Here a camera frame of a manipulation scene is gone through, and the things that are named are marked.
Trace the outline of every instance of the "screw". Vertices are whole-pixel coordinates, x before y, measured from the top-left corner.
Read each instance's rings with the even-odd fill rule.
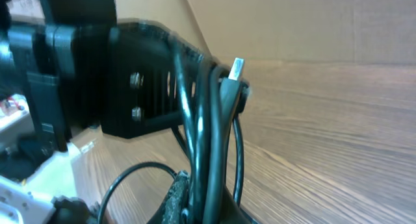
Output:
[[[139,72],[130,75],[130,88],[139,89],[143,85],[143,76]]]
[[[131,117],[133,121],[142,121],[142,109],[140,107],[134,107],[131,110]]]

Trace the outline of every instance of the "table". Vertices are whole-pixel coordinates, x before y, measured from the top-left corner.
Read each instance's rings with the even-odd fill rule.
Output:
[[[252,92],[241,124],[242,205],[263,223],[416,223],[416,66],[247,61]],[[170,131],[133,140],[85,130],[73,163],[77,191],[100,201],[127,167],[189,165]],[[233,189],[235,144],[227,186]],[[109,203],[118,223],[145,223],[172,178],[128,177]]]

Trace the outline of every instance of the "wall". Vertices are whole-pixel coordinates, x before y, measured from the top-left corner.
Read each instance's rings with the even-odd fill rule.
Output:
[[[188,0],[212,54],[416,63],[416,0]]]
[[[38,0],[13,0],[9,7],[13,16],[44,17]],[[187,0],[116,0],[116,7],[119,19],[158,21],[195,47],[208,50]]]

